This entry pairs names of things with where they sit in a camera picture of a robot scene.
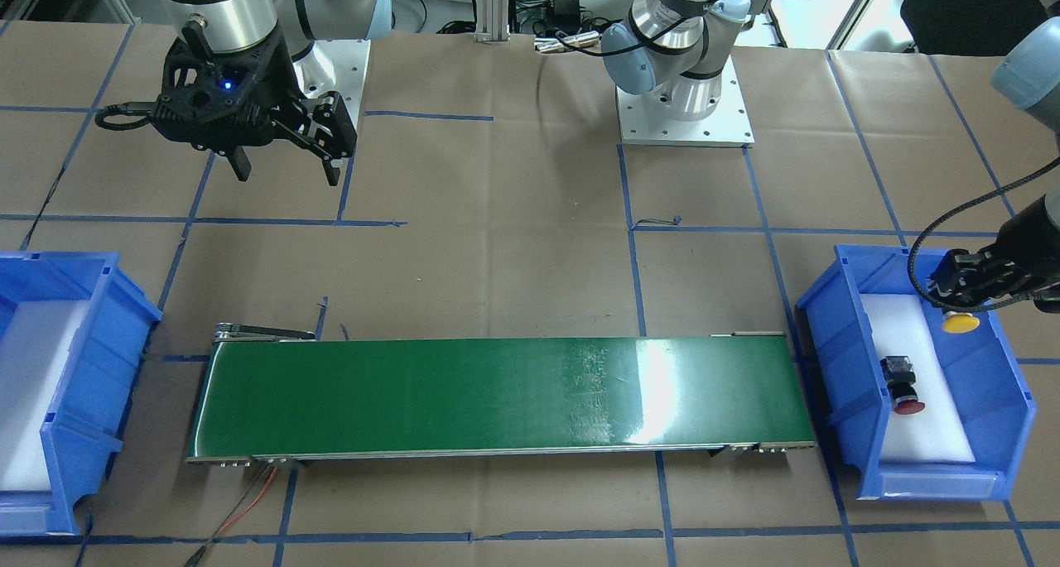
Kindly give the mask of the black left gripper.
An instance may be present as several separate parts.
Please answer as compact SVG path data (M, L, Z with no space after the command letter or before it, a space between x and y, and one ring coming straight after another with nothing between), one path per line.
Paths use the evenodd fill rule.
M1042 313L1059 313L1059 201L1044 195L1000 228L977 252L946 252L928 277L938 308L977 313L989 300L1031 300Z

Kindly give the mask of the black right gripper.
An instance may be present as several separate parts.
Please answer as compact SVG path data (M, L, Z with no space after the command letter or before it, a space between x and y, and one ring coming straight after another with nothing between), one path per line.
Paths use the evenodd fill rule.
M222 53L200 22L188 22L166 53L161 92L149 121L169 140L215 150L238 181L253 164L244 147L266 146L277 138L323 157L329 187L342 174L341 156L355 149L357 134L335 91L302 91L280 28L261 42Z

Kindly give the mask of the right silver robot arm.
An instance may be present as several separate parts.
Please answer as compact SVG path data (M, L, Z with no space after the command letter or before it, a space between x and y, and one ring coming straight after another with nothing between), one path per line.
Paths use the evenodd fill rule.
M393 0L162 0L178 31L151 125L212 150L236 178L246 150L287 141L340 182L357 143L371 45L393 28Z

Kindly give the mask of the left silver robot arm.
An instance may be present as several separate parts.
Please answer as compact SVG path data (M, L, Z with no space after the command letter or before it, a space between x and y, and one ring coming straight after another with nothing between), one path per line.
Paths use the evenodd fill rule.
M610 78L632 95L718 84L724 63L747 17L750 0L634 0L622 20L603 31L599 54ZM993 70L992 87L1017 109L1058 129L1058 15L1031 22L1029 31ZM1004 223L995 241L977 252L952 249L932 273L920 279L916 261L928 236L940 225L978 203L1006 196L1058 169L1044 167L947 211L913 240L906 274L913 291L950 314L999 311L1028 300L1041 313L1058 311L1058 192L1037 198Z

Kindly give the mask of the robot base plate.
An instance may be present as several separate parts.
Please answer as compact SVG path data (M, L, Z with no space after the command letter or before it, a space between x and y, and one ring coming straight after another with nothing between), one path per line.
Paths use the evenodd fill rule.
M294 59L294 70L306 98L336 92L344 100L352 125L357 128L366 84L371 40L315 41Z
M679 76L646 94L620 88L614 94L624 144L742 148L756 143L731 57L709 79Z

